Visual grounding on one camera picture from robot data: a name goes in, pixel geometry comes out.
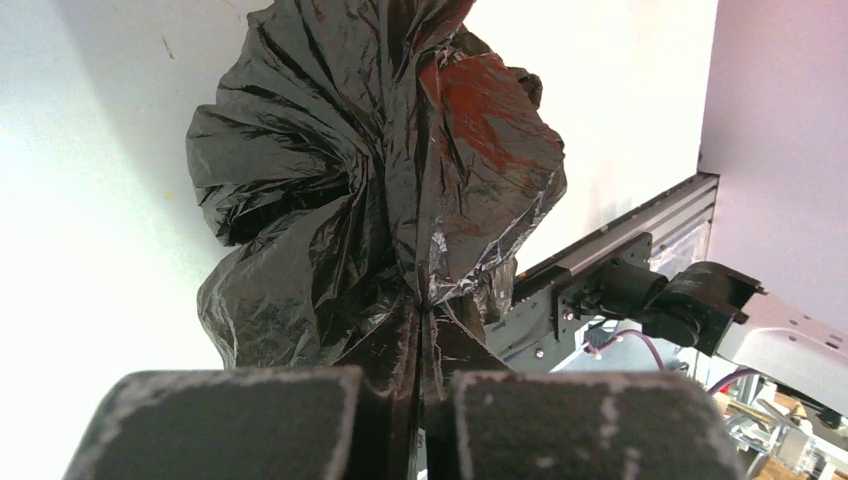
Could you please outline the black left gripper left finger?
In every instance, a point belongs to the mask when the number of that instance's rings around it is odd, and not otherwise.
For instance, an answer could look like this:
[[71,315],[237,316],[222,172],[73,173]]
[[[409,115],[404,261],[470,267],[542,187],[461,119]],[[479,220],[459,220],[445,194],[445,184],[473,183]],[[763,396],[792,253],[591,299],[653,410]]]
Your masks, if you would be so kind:
[[67,479],[341,479],[362,372],[147,371],[98,405]]

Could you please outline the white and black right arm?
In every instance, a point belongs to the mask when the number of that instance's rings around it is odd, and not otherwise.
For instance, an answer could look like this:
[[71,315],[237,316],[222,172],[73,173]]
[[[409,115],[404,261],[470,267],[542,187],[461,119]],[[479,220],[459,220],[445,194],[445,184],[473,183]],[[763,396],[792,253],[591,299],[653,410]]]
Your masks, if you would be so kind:
[[667,278],[613,259],[557,298],[569,313],[637,322],[649,337],[745,367],[847,414],[847,333],[723,264],[697,262]]

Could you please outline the black plastic trash bag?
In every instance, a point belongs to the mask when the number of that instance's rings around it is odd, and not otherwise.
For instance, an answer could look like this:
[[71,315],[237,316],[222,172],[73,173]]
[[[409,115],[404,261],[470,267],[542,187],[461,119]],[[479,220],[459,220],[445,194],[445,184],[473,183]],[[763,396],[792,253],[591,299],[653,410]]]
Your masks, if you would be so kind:
[[227,368],[334,362],[395,302],[476,337],[566,190],[542,85],[465,28],[468,1],[276,1],[186,135],[229,248],[197,294]]

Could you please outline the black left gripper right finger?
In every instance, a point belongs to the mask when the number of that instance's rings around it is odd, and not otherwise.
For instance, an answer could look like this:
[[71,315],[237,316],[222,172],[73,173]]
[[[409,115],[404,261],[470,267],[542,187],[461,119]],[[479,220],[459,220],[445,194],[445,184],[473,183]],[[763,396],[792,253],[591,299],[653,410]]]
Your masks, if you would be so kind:
[[467,372],[453,479],[743,479],[715,401],[673,372]]

